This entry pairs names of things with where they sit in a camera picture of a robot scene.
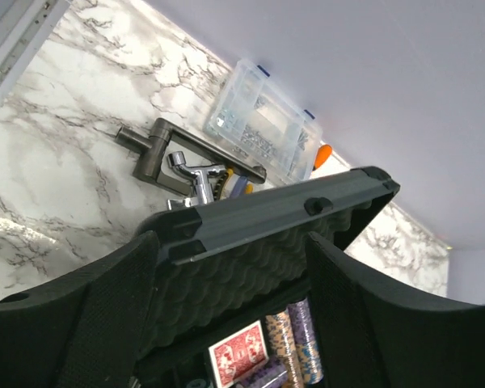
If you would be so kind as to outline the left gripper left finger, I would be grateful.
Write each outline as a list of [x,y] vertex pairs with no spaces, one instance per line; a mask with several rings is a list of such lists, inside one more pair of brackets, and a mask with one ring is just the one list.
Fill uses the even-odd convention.
[[0,301],[0,387],[126,387],[157,267],[146,232],[91,264]]

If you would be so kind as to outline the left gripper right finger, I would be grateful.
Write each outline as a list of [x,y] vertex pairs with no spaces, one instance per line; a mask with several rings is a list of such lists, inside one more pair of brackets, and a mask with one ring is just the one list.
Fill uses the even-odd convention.
[[485,305],[406,285],[319,234],[306,241],[328,387],[485,387]]

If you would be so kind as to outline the red playing card deck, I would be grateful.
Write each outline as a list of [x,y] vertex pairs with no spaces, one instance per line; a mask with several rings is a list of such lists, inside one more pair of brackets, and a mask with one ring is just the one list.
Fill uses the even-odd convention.
[[209,347],[215,387],[231,387],[268,362],[268,350],[259,320]]

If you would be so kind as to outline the black poker set case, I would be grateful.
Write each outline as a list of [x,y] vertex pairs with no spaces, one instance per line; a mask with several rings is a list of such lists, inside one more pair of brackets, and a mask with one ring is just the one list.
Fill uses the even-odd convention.
[[347,248],[400,186],[378,167],[156,213],[158,266],[136,375],[168,387],[171,371],[217,341],[305,296],[305,240]]

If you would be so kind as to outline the purple grey chip stack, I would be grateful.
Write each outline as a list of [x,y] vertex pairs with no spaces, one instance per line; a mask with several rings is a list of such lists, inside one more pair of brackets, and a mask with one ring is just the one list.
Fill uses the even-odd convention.
[[236,388],[277,388],[288,381],[288,371],[278,357],[271,357],[268,362],[249,377],[236,383]]

